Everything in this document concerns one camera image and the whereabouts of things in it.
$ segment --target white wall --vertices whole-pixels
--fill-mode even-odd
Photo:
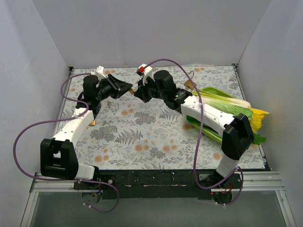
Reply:
[[[247,99],[270,112],[261,133],[279,170],[297,226],[303,226],[303,1],[272,0],[239,63]]]
[[[0,0],[0,226],[20,225],[32,179],[16,167],[12,146],[31,123],[53,119],[68,68],[31,0]],[[53,125],[37,126],[18,144],[30,173],[40,171],[40,142]]]
[[[138,66],[163,57],[237,63],[270,0],[33,2],[67,64],[81,68]]]

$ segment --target metal frame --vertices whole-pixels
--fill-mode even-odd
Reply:
[[[240,78],[237,72],[237,65],[232,65],[235,70],[235,74],[243,95],[244,100],[246,97],[243,92],[243,88],[240,82]],[[67,95],[68,89],[70,86],[69,84],[66,86],[65,94]],[[64,108],[65,100],[61,102],[60,110],[58,113],[58,118],[61,117],[63,108]],[[59,124],[55,125],[53,134],[56,133]],[[265,154],[263,148],[259,146],[260,152],[263,158],[265,158]],[[74,190],[74,181],[60,181],[60,182],[48,182],[48,181],[39,181],[34,180],[32,184],[32,188],[30,191],[30,196],[28,198],[27,206],[21,221],[21,227],[28,227],[30,226],[35,206],[37,202],[37,198],[39,192],[95,192],[96,190]],[[295,222],[292,216],[291,210],[289,208],[287,198],[284,191],[284,186],[281,181],[279,172],[273,171],[247,171],[244,172],[244,183],[243,183],[243,191],[276,191],[277,198],[279,200],[279,204],[281,207],[281,211],[283,213],[285,222],[287,226],[294,227]],[[213,192],[221,191],[221,189],[212,189]]]
[[[244,172],[243,191],[283,191],[284,186],[280,178],[279,172],[273,171],[257,171]],[[75,181],[40,181],[34,180],[32,192],[95,192],[92,190],[74,190]],[[221,192],[222,189],[212,189],[213,192]]]
[[[286,226],[290,226],[290,227],[296,226],[292,212],[287,202],[285,191],[276,191],[276,196],[278,198]]]
[[[25,208],[25,212],[23,214],[23,218],[21,221],[21,227],[28,227],[33,218],[33,214],[35,211],[37,199],[38,199],[39,192],[31,192],[29,194],[29,198],[27,201],[27,206]]]

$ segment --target leafy green vegetable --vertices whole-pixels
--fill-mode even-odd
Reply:
[[[192,93],[193,93],[193,95],[198,96],[198,93],[196,91],[193,91]],[[250,103],[245,100],[219,96],[219,95],[209,93],[207,91],[203,91],[201,89],[199,89],[199,93],[203,97],[204,102],[205,102],[204,98],[209,98],[209,99],[212,99],[213,101],[225,102],[228,104],[240,106],[240,107],[247,108],[247,109],[251,107]]]
[[[248,117],[249,121],[251,120],[253,111],[250,109],[245,109],[236,105],[232,105],[232,104],[228,104],[228,103],[222,103],[222,102],[215,102],[215,101],[208,101],[206,102],[207,104],[209,104],[210,106],[226,112],[228,114],[233,114],[238,116],[239,114],[244,114]]]
[[[201,122],[198,121],[196,118],[193,118],[193,117],[187,115],[186,119],[191,124],[195,124],[195,125],[199,125],[199,126],[201,125]]]
[[[259,134],[254,133],[254,136],[255,136],[255,140],[253,141],[253,144],[260,145],[261,143],[264,143],[266,141],[266,138],[260,136]]]

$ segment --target patterned fabric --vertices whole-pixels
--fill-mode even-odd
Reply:
[[[153,72],[168,70],[178,87],[184,88],[186,76],[178,67],[154,67]],[[237,98],[241,90],[231,66],[185,66],[195,71],[198,87],[213,86]],[[92,69],[77,69],[74,74]],[[135,68],[105,69],[116,78],[134,84],[140,77]],[[77,98],[84,76],[72,79],[68,97]],[[96,126],[89,126],[80,137],[76,153],[80,163],[100,169],[192,169],[198,130],[184,116],[166,107],[162,100],[143,103],[129,92],[120,99],[108,98]],[[75,103],[66,101],[62,118],[70,117]],[[200,143],[197,168],[215,169],[222,156],[220,145],[206,136]],[[250,147],[241,157],[242,168],[264,168],[258,146]]]

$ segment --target purple cable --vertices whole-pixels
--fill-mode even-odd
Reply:
[[[199,102],[201,104],[201,119],[200,119],[200,122],[201,122],[201,126],[200,126],[200,131],[199,131],[199,135],[198,135],[198,141],[197,141],[197,144],[196,144],[196,151],[195,151],[195,157],[194,157],[194,167],[193,167],[193,172],[194,172],[194,178],[195,178],[195,182],[197,184],[197,186],[201,189],[204,189],[204,190],[209,190],[209,189],[212,189],[212,188],[215,188],[217,187],[218,185],[222,184],[224,181],[226,181],[231,175],[234,174],[234,172],[237,171],[237,169],[240,169],[241,173],[242,173],[242,170],[241,168],[238,166],[236,168],[233,169],[233,171],[231,173],[229,173],[223,180],[221,180],[220,182],[212,185],[212,186],[209,186],[209,187],[203,187],[200,185],[199,183],[199,180],[198,180],[198,176],[197,176],[197,172],[196,172],[196,163],[197,163],[197,157],[198,157],[198,151],[199,151],[199,145],[200,145],[200,140],[201,140],[201,136],[202,136],[202,130],[203,130],[203,119],[204,119],[204,115],[203,115],[203,104],[202,104],[202,98],[201,98],[201,95],[200,95],[200,92],[198,90],[198,88],[196,87],[196,85],[194,84],[193,80],[190,78],[190,76],[188,75],[188,73],[185,71],[185,69],[177,62],[175,62],[174,60],[171,60],[171,59],[166,59],[166,58],[162,58],[162,59],[157,59],[157,60],[154,60],[152,61],[151,63],[147,64],[144,68],[158,62],[158,61],[170,61],[174,64],[176,64],[177,66],[179,66],[179,68],[185,73],[185,75],[187,76],[187,78],[189,79],[189,81],[192,83],[192,85],[194,86],[196,92],[198,93],[198,96],[199,96]],[[232,201],[230,202],[229,204],[232,204],[234,201],[237,200],[237,198],[239,197],[241,193],[241,188],[240,188],[240,191],[237,195],[237,197]]]
[[[20,163],[18,162],[17,154],[16,154],[16,146],[17,146],[18,140],[20,139],[20,137],[22,136],[22,134],[23,134],[25,131],[27,131],[28,129],[30,129],[30,128],[36,126],[36,125],[46,124],[46,123],[54,123],[54,122],[70,121],[70,120],[74,120],[74,119],[76,119],[76,118],[78,118],[78,117],[81,117],[81,116],[83,116],[84,114],[86,114],[86,112],[89,110],[89,105],[88,105],[86,102],[83,102],[83,101],[80,101],[80,100],[77,100],[77,99],[68,98],[67,96],[64,95],[64,91],[63,91],[65,84],[66,84],[69,80],[71,80],[71,79],[73,79],[73,78],[75,78],[75,77],[84,76],[84,75],[90,75],[90,73],[81,73],[81,74],[78,74],[78,75],[74,75],[74,76],[69,77],[68,79],[66,79],[66,80],[63,82],[63,84],[62,84],[62,86],[61,86],[61,90],[60,90],[61,95],[62,95],[63,98],[66,98],[67,100],[74,101],[74,102],[77,102],[77,103],[83,103],[83,104],[86,106],[86,109],[85,109],[84,112],[80,113],[78,116],[75,116],[75,117],[70,117],[70,118],[65,118],[65,119],[57,119],[57,120],[49,120],[49,121],[43,121],[43,122],[37,122],[37,123],[31,124],[31,125],[27,126],[24,130],[22,130],[22,131],[19,133],[19,135],[16,137],[15,142],[14,142],[14,146],[13,146],[13,156],[14,156],[14,160],[15,160],[15,163],[16,163],[18,169],[19,169],[24,175],[26,175],[26,176],[28,176],[28,177],[30,177],[30,178],[33,178],[33,179],[36,179],[36,180],[42,180],[42,181],[65,181],[64,179],[48,179],[48,178],[42,178],[42,177],[38,177],[38,176],[33,176],[33,175],[31,175],[31,174],[25,172],[25,170],[21,167]],[[95,208],[95,209],[97,209],[97,210],[99,210],[99,211],[101,211],[101,212],[103,212],[103,213],[111,212],[113,209],[116,208],[116,206],[117,206],[118,203],[119,203],[119,197],[120,197],[120,196],[119,196],[119,191],[118,191],[118,189],[117,189],[116,187],[112,186],[111,184],[105,183],[105,182],[97,182],[97,181],[89,181],[89,180],[82,180],[82,181],[83,181],[83,182],[88,182],[88,183],[100,183],[100,184],[107,185],[107,186],[113,188],[113,189],[115,190],[115,192],[117,193],[117,202],[116,202],[116,204],[114,205],[114,207],[113,207],[112,209],[110,209],[110,210],[102,210],[102,209],[99,209],[99,208],[97,208],[97,207],[95,207],[95,206],[91,206],[91,207],[93,207],[93,208]]]

